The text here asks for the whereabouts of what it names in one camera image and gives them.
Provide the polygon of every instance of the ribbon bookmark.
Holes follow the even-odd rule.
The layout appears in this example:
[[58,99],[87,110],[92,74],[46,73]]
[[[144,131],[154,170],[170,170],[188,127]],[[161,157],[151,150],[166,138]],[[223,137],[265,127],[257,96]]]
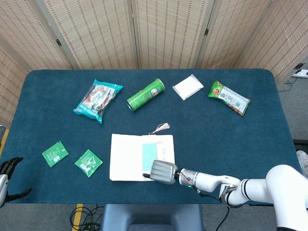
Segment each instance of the ribbon bookmark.
[[159,132],[159,131],[162,131],[162,130],[165,130],[165,129],[169,129],[169,128],[170,128],[169,123],[160,124],[160,125],[157,126],[156,130],[150,132],[149,135],[153,135],[156,132]]

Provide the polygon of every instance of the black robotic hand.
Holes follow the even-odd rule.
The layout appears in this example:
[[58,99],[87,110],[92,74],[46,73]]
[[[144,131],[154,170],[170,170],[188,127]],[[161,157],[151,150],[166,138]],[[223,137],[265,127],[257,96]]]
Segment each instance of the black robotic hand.
[[32,188],[29,188],[23,193],[8,195],[9,181],[15,170],[15,166],[22,160],[22,157],[16,157],[5,161],[0,165],[0,207],[3,207],[5,202],[10,202],[27,196],[32,190]]

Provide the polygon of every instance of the pringles can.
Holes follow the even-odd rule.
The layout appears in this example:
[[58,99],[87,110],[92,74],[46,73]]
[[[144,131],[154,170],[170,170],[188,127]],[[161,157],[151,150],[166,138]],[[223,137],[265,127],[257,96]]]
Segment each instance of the pringles can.
[[126,100],[126,102],[132,111],[136,111],[146,102],[150,101],[164,90],[165,86],[163,82],[157,78],[154,82],[146,86],[145,89],[139,91],[137,94],[134,94],[132,97]]

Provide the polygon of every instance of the beige partition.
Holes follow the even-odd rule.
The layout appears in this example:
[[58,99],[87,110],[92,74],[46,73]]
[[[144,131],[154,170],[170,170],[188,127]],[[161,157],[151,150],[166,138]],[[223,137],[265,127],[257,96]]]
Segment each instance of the beige partition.
[[200,68],[233,68],[270,0],[216,0]]
[[0,47],[0,124],[10,127],[27,70]]
[[284,73],[301,62],[308,49],[308,1],[277,0],[273,4],[236,67],[265,68],[282,82],[291,76]]
[[0,1],[0,36],[32,69],[69,69],[26,0]]
[[212,0],[133,0],[141,68],[194,68]]
[[130,1],[44,2],[81,69],[137,68]]

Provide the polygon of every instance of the power strip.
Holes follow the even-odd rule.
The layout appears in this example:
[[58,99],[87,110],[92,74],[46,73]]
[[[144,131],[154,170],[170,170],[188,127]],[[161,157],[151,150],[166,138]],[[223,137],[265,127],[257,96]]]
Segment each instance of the power strip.
[[293,74],[292,77],[308,78],[308,70],[302,69],[298,73]]

